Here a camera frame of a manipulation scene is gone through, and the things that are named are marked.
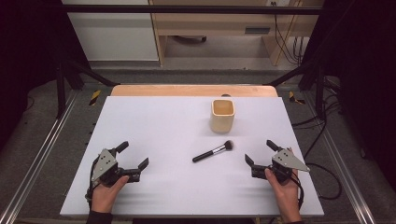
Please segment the grey desk label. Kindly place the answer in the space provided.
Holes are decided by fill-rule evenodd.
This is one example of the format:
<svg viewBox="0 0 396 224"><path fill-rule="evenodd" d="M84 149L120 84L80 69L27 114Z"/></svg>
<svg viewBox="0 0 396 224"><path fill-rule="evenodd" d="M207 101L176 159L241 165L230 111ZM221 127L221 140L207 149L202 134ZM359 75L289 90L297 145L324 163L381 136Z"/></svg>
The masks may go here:
<svg viewBox="0 0 396 224"><path fill-rule="evenodd" d="M268 35L270 31L270 27L246 27L245 35Z"/></svg>

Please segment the person's right hand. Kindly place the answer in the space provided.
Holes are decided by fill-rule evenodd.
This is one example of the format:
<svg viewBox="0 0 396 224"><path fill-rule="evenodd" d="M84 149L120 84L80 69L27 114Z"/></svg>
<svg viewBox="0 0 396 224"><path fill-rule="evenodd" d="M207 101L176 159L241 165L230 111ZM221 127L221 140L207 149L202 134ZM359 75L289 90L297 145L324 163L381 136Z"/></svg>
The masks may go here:
<svg viewBox="0 0 396 224"><path fill-rule="evenodd" d="M275 174L269 169L264 170L267 181L271 185L278 205L298 206L298 186L292 180L280 184Z"/></svg>

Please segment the aluminium floor rail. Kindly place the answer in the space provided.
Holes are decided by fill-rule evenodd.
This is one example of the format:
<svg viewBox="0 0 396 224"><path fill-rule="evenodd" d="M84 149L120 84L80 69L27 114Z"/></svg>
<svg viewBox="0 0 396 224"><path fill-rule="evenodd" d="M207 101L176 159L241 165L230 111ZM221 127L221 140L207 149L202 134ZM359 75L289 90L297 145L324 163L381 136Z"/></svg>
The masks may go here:
<svg viewBox="0 0 396 224"><path fill-rule="evenodd" d="M35 159L30 165L28 171L25 173L22 182L17 188L11 201L8 203L6 209L0 215L0 224L13 224L16 220L22 206L26 201L26 198L28 197L35 181L37 180L42 170L42 167L47 160L47 157L52 151L53 146L56 143L58 136L70 115L70 112L75 105L78 95L79 91L70 91L68 99L66 101L64 112L60 115L59 118L54 121L49 133L45 138L45 141L35 155Z"/></svg>
<svg viewBox="0 0 396 224"><path fill-rule="evenodd" d="M314 141L304 150L304 159L314 168L314 184L319 200L324 204L325 216L347 223L376 224L375 218L341 154L331 127L341 106L334 94L324 97L325 120L314 119Z"/></svg>

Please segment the black makeup brush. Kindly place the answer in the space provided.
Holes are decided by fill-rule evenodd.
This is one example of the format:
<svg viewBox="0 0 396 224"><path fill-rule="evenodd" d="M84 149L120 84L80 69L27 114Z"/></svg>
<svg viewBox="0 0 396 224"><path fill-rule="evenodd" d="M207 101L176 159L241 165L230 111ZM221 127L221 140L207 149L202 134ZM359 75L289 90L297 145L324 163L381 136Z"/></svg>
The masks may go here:
<svg viewBox="0 0 396 224"><path fill-rule="evenodd" d="M218 154L221 151L232 150L232 149L233 149L233 141L227 140L223 145L221 145L219 147L216 147L216 148L214 148L212 150L209 150L209 151L207 151L207 152L205 152L205 153L203 153L201 155L198 155L198 156L194 157L192 159L192 161L193 162L198 162L198 161L204 160L204 159L206 159L208 157L211 157L211 156L213 156L215 154Z"/></svg>

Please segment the black metal stand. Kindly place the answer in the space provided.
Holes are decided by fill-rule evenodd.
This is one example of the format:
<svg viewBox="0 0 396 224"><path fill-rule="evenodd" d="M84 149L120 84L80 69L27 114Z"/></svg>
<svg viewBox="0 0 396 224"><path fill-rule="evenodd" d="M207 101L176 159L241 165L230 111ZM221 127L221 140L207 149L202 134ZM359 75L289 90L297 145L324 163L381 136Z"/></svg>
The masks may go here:
<svg viewBox="0 0 396 224"><path fill-rule="evenodd" d="M58 99L57 119L59 119L66 110L64 81L67 80L73 90L81 90L84 87L84 82L80 77L80 74L85 74L108 87L117 86L116 82L111 81L93 72L89 66L84 66L81 63L77 63L75 61L60 62L59 65L56 67Z"/></svg>
<svg viewBox="0 0 396 224"><path fill-rule="evenodd" d="M269 83L265 83L265 86L277 87L278 85L291 79L292 77L296 77L297 75L302 75L302 78L298 84L298 88L301 91L308 91L313 85L316 85L315 112L320 119L325 120L323 100L325 72L321 65L315 60L309 60L308 62L303 63L297 68L289 71L286 75L270 81Z"/></svg>

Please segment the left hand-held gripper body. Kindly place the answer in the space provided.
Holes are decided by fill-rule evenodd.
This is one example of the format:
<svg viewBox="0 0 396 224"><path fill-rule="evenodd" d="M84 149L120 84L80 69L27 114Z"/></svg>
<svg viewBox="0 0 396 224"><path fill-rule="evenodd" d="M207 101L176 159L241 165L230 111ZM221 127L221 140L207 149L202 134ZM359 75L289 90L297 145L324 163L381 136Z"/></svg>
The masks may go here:
<svg viewBox="0 0 396 224"><path fill-rule="evenodd" d="M92 186L99 184L112 187L121 177L125 176L123 169L118 166L116 149L103 149L93 166Z"/></svg>

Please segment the white table board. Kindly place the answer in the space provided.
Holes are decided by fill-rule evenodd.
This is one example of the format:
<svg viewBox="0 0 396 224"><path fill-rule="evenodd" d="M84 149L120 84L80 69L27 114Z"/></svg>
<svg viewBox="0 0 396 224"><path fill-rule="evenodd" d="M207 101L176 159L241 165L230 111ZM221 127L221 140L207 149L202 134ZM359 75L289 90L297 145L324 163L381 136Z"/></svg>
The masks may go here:
<svg viewBox="0 0 396 224"><path fill-rule="evenodd" d="M272 161L272 140L298 146L284 103L279 97L235 97L235 117L229 133L209 127L210 97L106 98L61 213L82 217L92 161L104 148L124 141L129 146L118 155L120 167L135 168L145 158L148 167L140 181L120 192L113 213L127 217L265 217L278 212L275 194L267 181L251 176L245 155L261 165ZM192 159L233 141L204 160Z"/></svg>

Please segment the yellow black floor tape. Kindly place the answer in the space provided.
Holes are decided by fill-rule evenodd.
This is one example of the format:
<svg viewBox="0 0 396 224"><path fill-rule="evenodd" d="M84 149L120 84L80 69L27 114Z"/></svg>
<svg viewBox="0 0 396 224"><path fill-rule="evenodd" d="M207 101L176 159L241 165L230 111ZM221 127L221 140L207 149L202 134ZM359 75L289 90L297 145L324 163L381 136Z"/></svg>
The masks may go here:
<svg viewBox="0 0 396 224"><path fill-rule="evenodd" d="M292 103L296 103L296 104L299 104L299 105L305 105L305 100L299 100L299 99L297 99L297 98L295 97L293 91L289 91L289 99L290 99L290 102L292 102Z"/></svg>
<svg viewBox="0 0 396 224"><path fill-rule="evenodd" d="M89 105L95 105L96 104L96 101L97 101L100 93L101 93L100 90L96 90L96 91L93 92L92 98L91 98L91 100L89 102Z"/></svg>

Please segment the person's left hand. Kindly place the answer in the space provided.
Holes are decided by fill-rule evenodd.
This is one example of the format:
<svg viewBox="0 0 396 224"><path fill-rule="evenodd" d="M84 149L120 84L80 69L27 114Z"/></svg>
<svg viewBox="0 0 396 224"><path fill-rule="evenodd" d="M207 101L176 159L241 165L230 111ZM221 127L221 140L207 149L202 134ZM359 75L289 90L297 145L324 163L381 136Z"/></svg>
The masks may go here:
<svg viewBox="0 0 396 224"><path fill-rule="evenodd" d="M112 187L98 185L92 194L91 210L98 213L111 213L113 204L117 199L119 192L127 184L129 177L121 177Z"/></svg>

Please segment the wooden table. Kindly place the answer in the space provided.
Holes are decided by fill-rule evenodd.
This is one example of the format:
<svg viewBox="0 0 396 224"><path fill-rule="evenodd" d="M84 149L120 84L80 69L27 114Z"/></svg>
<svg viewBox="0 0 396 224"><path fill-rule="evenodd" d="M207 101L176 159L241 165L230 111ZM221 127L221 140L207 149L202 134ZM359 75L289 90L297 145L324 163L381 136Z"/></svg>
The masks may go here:
<svg viewBox="0 0 396 224"><path fill-rule="evenodd" d="M222 96L277 97L276 89L263 85L118 85L111 96Z"/></svg>

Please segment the light wooden desk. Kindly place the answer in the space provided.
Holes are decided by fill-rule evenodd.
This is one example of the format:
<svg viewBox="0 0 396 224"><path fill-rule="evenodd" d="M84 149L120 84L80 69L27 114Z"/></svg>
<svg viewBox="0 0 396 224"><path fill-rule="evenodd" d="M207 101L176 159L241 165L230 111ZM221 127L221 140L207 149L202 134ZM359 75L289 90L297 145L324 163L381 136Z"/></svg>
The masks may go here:
<svg viewBox="0 0 396 224"><path fill-rule="evenodd" d="M324 0L148 0L152 6L237 6L237 7L321 7ZM152 15L159 36L245 35L246 27L270 27L262 38L272 65L277 66L287 52L292 36L311 36L316 15L262 14L176 14Z"/></svg>

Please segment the beige square cup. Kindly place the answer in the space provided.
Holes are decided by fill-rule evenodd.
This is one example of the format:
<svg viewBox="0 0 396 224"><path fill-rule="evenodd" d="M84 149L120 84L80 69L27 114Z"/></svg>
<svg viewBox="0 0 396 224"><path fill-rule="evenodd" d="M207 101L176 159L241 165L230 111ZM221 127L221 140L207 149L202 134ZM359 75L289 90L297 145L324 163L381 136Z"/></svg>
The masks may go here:
<svg viewBox="0 0 396 224"><path fill-rule="evenodd" d="M210 128L214 133L228 133L233 127L234 104L231 100L214 100L211 106Z"/></svg>

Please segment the black curtain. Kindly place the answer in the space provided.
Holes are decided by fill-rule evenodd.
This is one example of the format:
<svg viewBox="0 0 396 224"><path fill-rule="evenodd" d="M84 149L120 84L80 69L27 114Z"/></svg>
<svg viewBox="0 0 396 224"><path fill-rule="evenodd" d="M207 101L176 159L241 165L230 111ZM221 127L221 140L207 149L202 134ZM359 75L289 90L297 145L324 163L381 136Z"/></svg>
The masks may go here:
<svg viewBox="0 0 396 224"><path fill-rule="evenodd" d="M396 0L324 0L323 8L304 58L319 55L339 78L353 130L396 191Z"/></svg>
<svg viewBox="0 0 396 224"><path fill-rule="evenodd" d="M0 0L0 150L27 107L30 90L55 79L62 60L88 60L62 0Z"/></svg>

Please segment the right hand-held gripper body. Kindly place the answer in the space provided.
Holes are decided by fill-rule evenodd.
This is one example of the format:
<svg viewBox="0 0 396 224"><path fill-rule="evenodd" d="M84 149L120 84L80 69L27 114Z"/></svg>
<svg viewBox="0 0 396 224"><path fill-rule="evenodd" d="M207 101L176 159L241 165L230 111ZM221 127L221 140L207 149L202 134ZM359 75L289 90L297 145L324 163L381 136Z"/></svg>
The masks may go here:
<svg viewBox="0 0 396 224"><path fill-rule="evenodd" d="M295 157L288 148L280 147L272 157L271 170L275 174L277 181L283 183L291 178L294 170L309 172L310 168Z"/></svg>

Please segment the black horizontal frame bar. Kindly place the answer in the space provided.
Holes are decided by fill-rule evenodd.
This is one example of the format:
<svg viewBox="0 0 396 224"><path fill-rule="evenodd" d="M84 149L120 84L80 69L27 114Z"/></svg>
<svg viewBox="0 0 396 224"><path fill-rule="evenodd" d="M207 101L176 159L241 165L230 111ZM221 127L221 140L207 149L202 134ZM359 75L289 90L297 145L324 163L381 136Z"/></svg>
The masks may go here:
<svg viewBox="0 0 396 224"><path fill-rule="evenodd" d="M176 14L262 14L320 15L322 7L237 7L237 6L143 6L143 5L60 5L70 13L176 13Z"/></svg>

